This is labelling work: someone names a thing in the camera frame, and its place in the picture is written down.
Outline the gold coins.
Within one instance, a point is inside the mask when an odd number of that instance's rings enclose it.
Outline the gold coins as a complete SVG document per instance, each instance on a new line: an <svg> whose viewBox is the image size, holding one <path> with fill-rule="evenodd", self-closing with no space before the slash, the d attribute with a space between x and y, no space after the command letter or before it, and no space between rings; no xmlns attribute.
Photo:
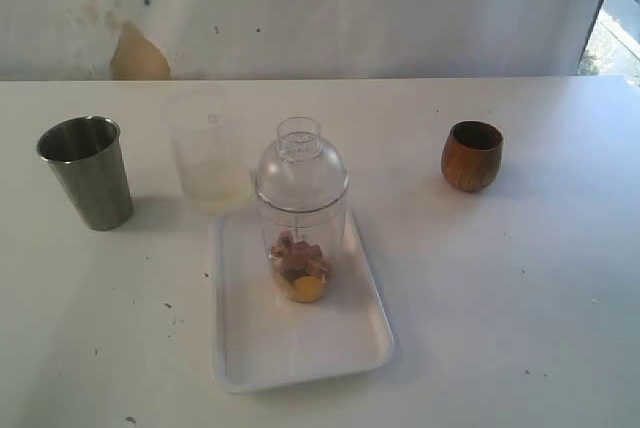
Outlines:
<svg viewBox="0 0 640 428"><path fill-rule="evenodd" d="M281 232L271 246L269 259L278 286L297 303L313 303L326 293L331 265L318 244L295 241Z"/></svg>

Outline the clear plastic shaker cup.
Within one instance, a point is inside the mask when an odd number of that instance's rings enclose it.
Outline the clear plastic shaker cup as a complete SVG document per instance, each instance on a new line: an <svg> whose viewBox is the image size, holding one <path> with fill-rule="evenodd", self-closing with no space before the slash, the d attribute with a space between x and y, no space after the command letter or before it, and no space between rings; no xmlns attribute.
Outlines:
<svg viewBox="0 0 640 428"><path fill-rule="evenodd" d="M258 202L261 233L276 284L297 303L324 297L343 251L345 200L292 212Z"/></svg>

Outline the brown wooden cup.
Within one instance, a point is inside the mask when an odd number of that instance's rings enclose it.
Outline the brown wooden cup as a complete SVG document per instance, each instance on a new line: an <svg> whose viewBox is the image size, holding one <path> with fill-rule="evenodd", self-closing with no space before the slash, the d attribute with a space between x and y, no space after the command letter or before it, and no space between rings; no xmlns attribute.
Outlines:
<svg viewBox="0 0 640 428"><path fill-rule="evenodd" d="M450 130L441 155L441 172L455 189L475 193L496 179L504 138L493 125L468 120Z"/></svg>

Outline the translucent plastic container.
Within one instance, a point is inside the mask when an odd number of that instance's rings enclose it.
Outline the translucent plastic container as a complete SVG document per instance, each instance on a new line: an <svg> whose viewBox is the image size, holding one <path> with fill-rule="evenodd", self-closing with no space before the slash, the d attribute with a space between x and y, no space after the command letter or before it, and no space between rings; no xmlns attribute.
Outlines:
<svg viewBox="0 0 640 428"><path fill-rule="evenodd" d="M215 216L253 196L244 133L233 108L224 91L207 87L183 90L163 106L183 197L195 212Z"/></svg>

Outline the stainless steel cup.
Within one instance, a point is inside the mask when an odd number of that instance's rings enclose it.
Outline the stainless steel cup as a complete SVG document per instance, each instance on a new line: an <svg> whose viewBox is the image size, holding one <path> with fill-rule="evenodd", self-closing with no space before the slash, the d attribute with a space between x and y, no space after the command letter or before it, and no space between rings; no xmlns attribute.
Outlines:
<svg viewBox="0 0 640 428"><path fill-rule="evenodd" d="M83 116L65 120L39 138L36 151L57 178L85 225L109 231L134 211L113 120Z"/></svg>

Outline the white rectangular tray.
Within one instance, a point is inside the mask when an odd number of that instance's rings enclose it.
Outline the white rectangular tray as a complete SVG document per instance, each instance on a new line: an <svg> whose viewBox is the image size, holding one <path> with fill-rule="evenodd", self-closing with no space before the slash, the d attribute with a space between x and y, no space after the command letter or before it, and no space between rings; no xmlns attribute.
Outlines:
<svg viewBox="0 0 640 428"><path fill-rule="evenodd" d="M288 300L267 265L255 210L210 224L212 374L249 393L383 366L395 339L357 224L347 216L344 259L318 302Z"/></svg>

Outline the clear plastic dome lid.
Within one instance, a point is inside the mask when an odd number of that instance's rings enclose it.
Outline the clear plastic dome lid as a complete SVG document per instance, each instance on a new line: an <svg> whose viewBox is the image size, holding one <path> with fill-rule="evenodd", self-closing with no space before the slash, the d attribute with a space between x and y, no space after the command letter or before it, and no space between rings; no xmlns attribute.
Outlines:
<svg viewBox="0 0 640 428"><path fill-rule="evenodd" d="M346 166L336 147L309 117L290 117L276 128L276 139L263 151L256 175L257 198L286 212L323 210L348 189Z"/></svg>

